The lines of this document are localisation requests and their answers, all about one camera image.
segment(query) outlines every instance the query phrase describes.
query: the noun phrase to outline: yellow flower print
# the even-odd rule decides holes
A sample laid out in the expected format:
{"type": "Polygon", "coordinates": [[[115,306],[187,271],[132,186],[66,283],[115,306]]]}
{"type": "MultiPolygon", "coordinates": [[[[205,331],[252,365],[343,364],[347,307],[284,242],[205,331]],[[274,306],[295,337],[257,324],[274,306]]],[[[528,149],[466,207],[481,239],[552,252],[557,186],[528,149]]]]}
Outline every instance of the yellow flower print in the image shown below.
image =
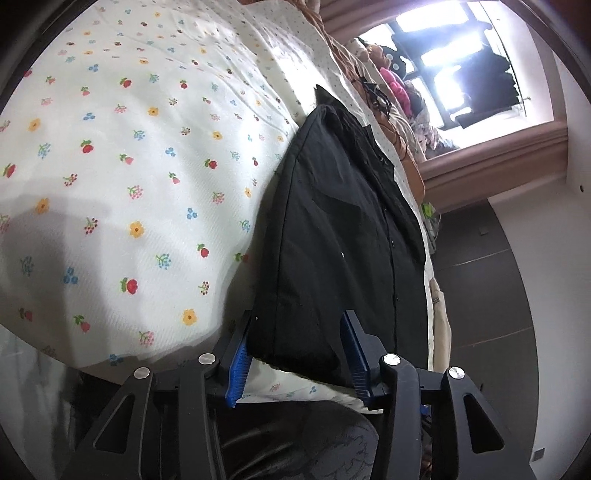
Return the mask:
{"type": "Polygon", "coordinates": [[[183,312],[183,323],[187,326],[194,324],[198,320],[197,315],[195,315],[195,310],[185,310],[183,312]]]}
{"type": "Polygon", "coordinates": [[[129,226],[129,234],[134,238],[139,238],[144,234],[144,226],[139,222],[134,222],[129,226]]]}
{"type": "Polygon", "coordinates": [[[40,126],[41,126],[41,119],[35,118],[35,120],[31,120],[31,122],[29,123],[29,128],[27,128],[27,130],[29,130],[30,132],[34,132],[40,126]]]}
{"type": "Polygon", "coordinates": [[[37,206],[35,207],[35,211],[39,215],[49,212],[49,199],[39,200],[39,202],[37,202],[37,206]]]}

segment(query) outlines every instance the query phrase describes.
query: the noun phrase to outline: blue flower print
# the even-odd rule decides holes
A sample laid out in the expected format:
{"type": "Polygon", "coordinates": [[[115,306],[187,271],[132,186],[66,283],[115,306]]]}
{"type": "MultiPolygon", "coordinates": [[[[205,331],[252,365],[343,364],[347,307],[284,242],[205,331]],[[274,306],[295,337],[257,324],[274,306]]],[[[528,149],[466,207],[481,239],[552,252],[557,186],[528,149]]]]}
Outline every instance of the blue flower print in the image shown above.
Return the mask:
{"type": "Polygon", "coordinates": [[[33,273],[33,267],[35,267],[35,265],[33,264],[33,257],[21,258],[20,261],[22,274],[26,275],[27,277],[30,277],[33,273]]]}
{"type": "Polygon", "coordinates": [[[109,363],[112,367],[116,367],[117,365],[123,363],[123,357],[117,356],[114,353],[109,355],[109,363]]]}
{"type": "Polygon", "coordinates": [[[158,268],[168,270],[171,263],[170,254],[162,254],[160,256],[156,255],[156,260],[158,260],[158,268]]]}
{"type": "Polygon", "coordinates": [[[78,285],[78,277],[74,275],[73,267],[69,267],[66,270],[66,275],[64,275],[64,277],[61,280],[66,285],[68,285],[68,283],[71,283],[72,285],[78,285]]]}
{"type": "Polygon", "coordinates": [[[49,147],[51,146],[50,143],[44,143],[43,145],[39,145],[39,151],[37,152],[37,156],[44,159],[47,154],[50,152],[49,147]]]}

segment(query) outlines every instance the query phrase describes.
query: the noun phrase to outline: gray tile floor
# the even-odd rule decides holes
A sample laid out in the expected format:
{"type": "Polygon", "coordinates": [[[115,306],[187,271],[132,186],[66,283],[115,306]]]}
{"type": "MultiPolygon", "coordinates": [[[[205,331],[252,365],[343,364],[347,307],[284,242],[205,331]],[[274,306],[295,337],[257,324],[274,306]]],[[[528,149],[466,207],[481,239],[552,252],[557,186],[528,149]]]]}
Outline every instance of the gray tile floor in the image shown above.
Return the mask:
{"type": "Polygon", "coordinates": [[[452,327],[452,365],[482,386],[531,454],[538,415],[535,333],[517,263],[488,202],[443,215],[433,266],[452,327]]]}

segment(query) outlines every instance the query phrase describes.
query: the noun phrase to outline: black pants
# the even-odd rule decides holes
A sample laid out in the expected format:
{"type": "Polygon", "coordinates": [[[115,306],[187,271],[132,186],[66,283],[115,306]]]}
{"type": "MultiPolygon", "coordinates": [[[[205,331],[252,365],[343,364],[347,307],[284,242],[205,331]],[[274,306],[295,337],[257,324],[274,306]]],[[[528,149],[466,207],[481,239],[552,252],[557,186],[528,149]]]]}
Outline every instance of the black pants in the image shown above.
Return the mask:
{"type": "Polygon", "coordinates": [[[334,402],[242,404],[218,419],[228,480],[369,479],[378,434],[334,402]]]}

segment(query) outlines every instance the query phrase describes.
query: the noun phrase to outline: polka dot fabric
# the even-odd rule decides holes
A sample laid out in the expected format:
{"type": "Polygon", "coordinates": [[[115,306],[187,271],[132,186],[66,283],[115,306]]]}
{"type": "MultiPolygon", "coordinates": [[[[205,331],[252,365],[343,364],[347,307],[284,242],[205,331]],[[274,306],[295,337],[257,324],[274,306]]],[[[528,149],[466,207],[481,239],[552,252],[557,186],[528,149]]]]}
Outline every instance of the polka dot fabric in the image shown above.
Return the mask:
{"type": "MultiPolygon", "coordinates": [[[[0,116],[0,323],[115,382],[209,351],[252,306],[277,170],[316,84],[373,122],[287,2],[92,5],[0,116]]],[[[359,406],[255,361],[242,401],[327,399],[359,406]]]]}

